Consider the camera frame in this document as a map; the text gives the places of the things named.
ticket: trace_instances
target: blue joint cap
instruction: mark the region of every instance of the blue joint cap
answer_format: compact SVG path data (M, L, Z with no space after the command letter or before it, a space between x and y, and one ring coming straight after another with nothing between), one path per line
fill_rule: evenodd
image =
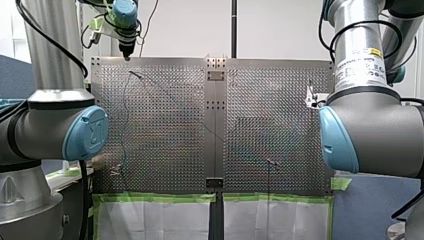
M130 27L137 23L137 4L133 0L114 0L112 13L119 26Z
M393 80L393 83L401 83L406 75L406 67L402 66L399 71L396 74L395 79Z
M88 160L102 150L109 129L106 112L98 106L86 108L71 124L63 142L63 159Z
M335 170L357 173L359 161L342 121L328 106L319 111L321 147L325 163Z

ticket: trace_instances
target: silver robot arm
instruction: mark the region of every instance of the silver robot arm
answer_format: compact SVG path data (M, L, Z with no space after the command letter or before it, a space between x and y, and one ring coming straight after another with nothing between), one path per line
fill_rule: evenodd
M402 106L388 85L400 74L400 68L390 71L403 61L414 39L424 2L335 0L327 6L338 34L335 91L320 109L326 163L353 173L424 178L423 107ZM392 24L385 23L389 27L381 41L377 23L384 9L389 9Z
M16 3L26 21L36 91L0 109L0 239L59 240L62 196L52 195L41 159L84 164L105 144L108 115L84 88L87 69L79 60L75 0ZM119 33L121 51L128 57L136 37L136 4L115 0L108 14L103 17L110 17L113 26L105 28ZM80 239L85 229L82 224Z

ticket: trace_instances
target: metal post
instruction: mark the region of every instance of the metal post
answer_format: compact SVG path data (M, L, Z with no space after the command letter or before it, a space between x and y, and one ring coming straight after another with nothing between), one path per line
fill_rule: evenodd
M74 0L23 1L40 28L74 56L81 58ZM26 25L37 91L30 102L51 103L92 100L85 91L81 69L63 52Z
M378 20L384 6L384 0L336 0L330 6L329 21L339 32L353 23ZM379 24L352 27L339 37L335 50L336 92L357 86L386 86ZM369 69L375 65L378 72Z
M231 58L237 58L237 0L231 8Z

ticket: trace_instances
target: black cable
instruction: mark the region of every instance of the black cable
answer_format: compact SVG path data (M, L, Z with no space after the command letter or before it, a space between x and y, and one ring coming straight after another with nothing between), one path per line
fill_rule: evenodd
M88 222L88 203L89 203L88 188L89 186L88 186L88 176L87 176L87 165L85 164L84 160L80 160L79 164L81 168L81 179L82 179L82 188L83 188L82 222L81 222L79 240L84 240L85 234L87 232L87 222Z
M387 73L395 72L399 68L405 66L405 64L407 64L409 62L409 60L411 60L411 58L414 56L415 52L417 51L417 45L418 45L418 39L415 36L414 37L414 47L412 49L411 54L409 54L408 58L405 61L403 61L401 64L399 64L397 67L394 67L394 68L390 69L389 71L387 71Z
M83 0L83 3L86 3L86 4L91 5L93 7L106 8L106 6L104 4L97 4L97 3L89 2L87 0Z
M352 24L347 25L346 27L342 28L339 32L336 33L336 35L333 37L333 39L331 40L331 44L330 44L330 49L334 49L334 45L337 41L337 39L343 34L345 33L347 30L354 28L360 24L366 24L366 23L377 23L377 24L382 24L382 25L386 25L387 27L390 27L391 29L393 29L396 32L396 35L398 36L398 45L396 46L396 48L393 50L393 52L391 52L390 54L385 55L385 58L389 58L391 56L393 56L393 54L395 54L397 51L399 51L400 47L402 46L402 42L403 42L403 36L402 36L402 32L399 30L398 27L396 27L396 25L394 25L391 22L387 22L387 21L383 21L383 20L365 20L365 21L359 21L359 22L355 22ZM331 60L333 61L333 63L335 62L335 57L334 57L334 50L330 51L330 57Z
M419 98L401 98L400 99L401 102L415 102L415 103L419 103L421 105L424 106L424 99L419 99Z
M85 45L85 43L84 43L84 34L85 34L85 32L87 31L88 27L89 27L89 25L87 25L87 26L84 28L84 30L82 31L82 33L81 33L81 44L82 44L82 46L83 46L85 49L90 49L90 48L91 48L91 46L93 46L93 41L91 41L91 40L90 40L90 42L88 43L88 46L86 46L86 45Z
M415 197L413 197L408 203L392 214L392 219L398 219L398 217L408 211L411 207L417 204L424 197L424 191L420 191Z
M324 4L322 6L322 10L321 10L321 17L319 19L319 24L318 24L318 37L319 37L319 41L321 42L322 46L324 46L325 49L327 49L328 51L333 51L333 49L331 49L327 43L325 43L324 41L324 37L322 36L322 23L324 21L324 14L325 14L325 9L327 8L327 4L328 1L324 1Z
M145 39L147 36L147 33L149 33L149 29L150 29L150 21L152 21L153 15L156 12L156 8L158 7L159 4L159 0L156 0L155 6L152 10L152 13L150 14L149 20L147 20L147 27L146 27L146 32L144 33L143 37L142 37L142 41L141 41L141 47L140 47L140 54L138 57L141 57L141 54L143 53L143 47L144 47L144 43L145 43Z
M21 0L15 0L16 8L18 9L19 14L22 16L24 21L31 26L37 33L39 33L41 36L43 36L47 41L49 41L51 44L53 44L55 47L57 47L60 51L62 51L68 58L70 58L75 64L78 65L78 67L81 68L81 71L83 73L84 78L88 76L88 70L84 66L84 64L81 62L80 59L75 57L71 52L69 52L66 48L64 48L62 45L60 45L58 42L56 42L53 38L48 36L46 33L43 32L43 30L39 27L37 27L37 23L32 21L26 13L23 11Z
M17 113L22 108L27 108L27 101L22 101L21 103L11 106L10 111L5 113L4 115L0 116L0 123L4 122L4 120L11 117L13 114Z

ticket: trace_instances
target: pegboard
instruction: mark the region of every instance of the pegboard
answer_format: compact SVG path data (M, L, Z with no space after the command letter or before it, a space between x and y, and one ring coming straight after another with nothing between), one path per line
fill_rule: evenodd
M110 116L94 190L204 193L212 177L224 192L329 194L318 111L304 100L309 85L330 91L331 65L212 61L93 59L92 92Z
M305 107L308 86L330 92L323 61L228 60L224 192L330 194L319 112Z
M205 191L203 62L93 60L92 92L110 118L96 192Z

